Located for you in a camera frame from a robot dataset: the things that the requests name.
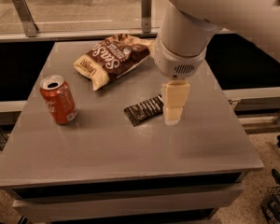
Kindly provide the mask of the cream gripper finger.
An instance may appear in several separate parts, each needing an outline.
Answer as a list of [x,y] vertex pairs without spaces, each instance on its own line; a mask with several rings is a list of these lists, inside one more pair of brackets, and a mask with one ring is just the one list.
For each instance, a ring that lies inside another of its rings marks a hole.
[[173,79],[161,85],[163,117],[166,125],[176,125],[189,96],[190,84],[185,79]]

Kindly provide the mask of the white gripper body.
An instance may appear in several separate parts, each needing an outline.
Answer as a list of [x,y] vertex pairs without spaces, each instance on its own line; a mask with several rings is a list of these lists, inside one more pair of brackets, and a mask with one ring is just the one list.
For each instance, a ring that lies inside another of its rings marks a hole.
[[161,36],[156,39],[154,61],[168,78],[193,76],[204,61],[207,39],[203,36]]

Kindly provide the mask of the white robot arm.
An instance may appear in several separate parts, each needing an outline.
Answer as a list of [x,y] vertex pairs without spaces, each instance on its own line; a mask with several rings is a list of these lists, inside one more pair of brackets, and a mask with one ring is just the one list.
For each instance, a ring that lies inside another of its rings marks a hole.
[[189,96],[188,77],[205,61],[215,33],[227,29],[280,62],[280,0],[168,0],[155,43],[155,64],[169,78],[161,85],[163,117],[177,124]]

